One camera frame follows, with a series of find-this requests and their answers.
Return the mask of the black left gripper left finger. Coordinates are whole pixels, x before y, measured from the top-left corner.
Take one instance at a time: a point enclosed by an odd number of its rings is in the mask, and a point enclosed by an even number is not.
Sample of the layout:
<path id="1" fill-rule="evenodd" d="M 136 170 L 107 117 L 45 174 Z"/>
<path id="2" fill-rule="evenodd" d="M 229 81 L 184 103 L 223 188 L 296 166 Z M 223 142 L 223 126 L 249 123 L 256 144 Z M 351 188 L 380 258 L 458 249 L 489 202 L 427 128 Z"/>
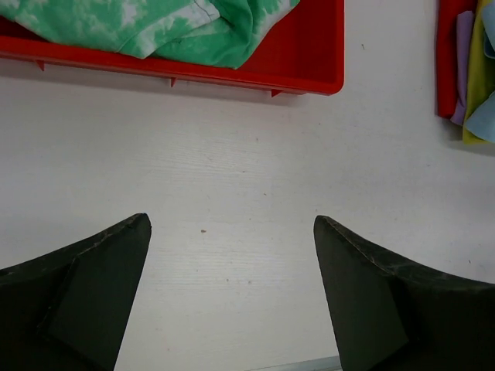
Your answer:
<path id="1" fill-rule="evenodd" d="M 3 370 L 113 370 L 152 235 L 137 213 L 1 270 Z"/>

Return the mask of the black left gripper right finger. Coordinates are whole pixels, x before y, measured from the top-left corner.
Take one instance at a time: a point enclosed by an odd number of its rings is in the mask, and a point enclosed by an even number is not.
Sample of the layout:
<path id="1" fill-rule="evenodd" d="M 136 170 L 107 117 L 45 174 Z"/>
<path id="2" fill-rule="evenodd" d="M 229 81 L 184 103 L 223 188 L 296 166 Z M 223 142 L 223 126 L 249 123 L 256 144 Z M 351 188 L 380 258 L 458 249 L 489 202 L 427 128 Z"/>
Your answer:
<path id="1" fill-rule="evenodd" d="M 492 370 L 494 286 L 447 274 L 318 216 L 314 239 L 345 370 Z"/>

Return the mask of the green tie-dye trousers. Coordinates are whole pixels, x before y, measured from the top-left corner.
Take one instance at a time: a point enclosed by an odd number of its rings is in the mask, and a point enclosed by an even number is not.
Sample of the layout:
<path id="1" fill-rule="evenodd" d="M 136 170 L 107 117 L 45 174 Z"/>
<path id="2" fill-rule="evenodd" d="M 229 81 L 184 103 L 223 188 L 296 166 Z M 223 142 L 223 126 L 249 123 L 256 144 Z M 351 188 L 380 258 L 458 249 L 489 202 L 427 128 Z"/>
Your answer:
<path id="1" fill-rule="evenodd" d="M 296 1 L 3 1 L 1 15 L 52 42 L 143 60 L 237 69 Z"/>

